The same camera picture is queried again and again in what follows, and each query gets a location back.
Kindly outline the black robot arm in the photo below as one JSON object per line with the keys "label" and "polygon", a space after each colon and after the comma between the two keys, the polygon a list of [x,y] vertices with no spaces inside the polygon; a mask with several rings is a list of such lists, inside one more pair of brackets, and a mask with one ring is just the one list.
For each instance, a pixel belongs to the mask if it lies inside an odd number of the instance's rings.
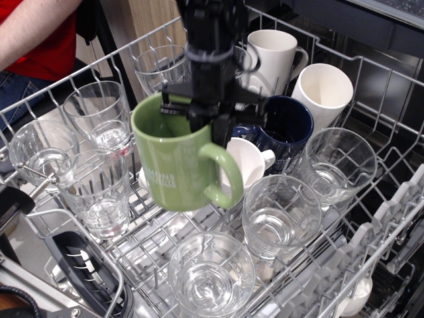
{"label": "black robot arm", "polygon": [[237,124],[266,123],[268,100],[236,79],[242,66],[234,48],[248,26],[248,9],[243,1],[178,1],[177,5],[187,32],[185,56],[191,78],[162,86],[161,112],[185,116],[192,132],[211,125],[212,141],[226,147]]}

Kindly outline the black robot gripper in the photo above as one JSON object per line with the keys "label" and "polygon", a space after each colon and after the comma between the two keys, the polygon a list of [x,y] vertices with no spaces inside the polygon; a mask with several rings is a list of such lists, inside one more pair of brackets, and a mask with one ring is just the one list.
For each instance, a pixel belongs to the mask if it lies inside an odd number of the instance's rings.
{"label": "black robot gripper", "polygon": [[237,124],[263,126],[268,100],[240,86],[230,50],[215,62],[190,62],[191,81],[162,86],[160,111],[189,120],[192,133],[212,125],[212,141],[227,147]]}

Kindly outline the person forearm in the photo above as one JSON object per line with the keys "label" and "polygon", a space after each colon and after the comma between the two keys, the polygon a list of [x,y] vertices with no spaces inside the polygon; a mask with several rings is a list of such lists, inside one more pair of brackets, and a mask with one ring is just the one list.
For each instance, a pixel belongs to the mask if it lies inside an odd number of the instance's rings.
{"label": "person forearm", "polygon": [[46,40],[80,5],[80,1],[22,1],[1,23],[1,69]]}

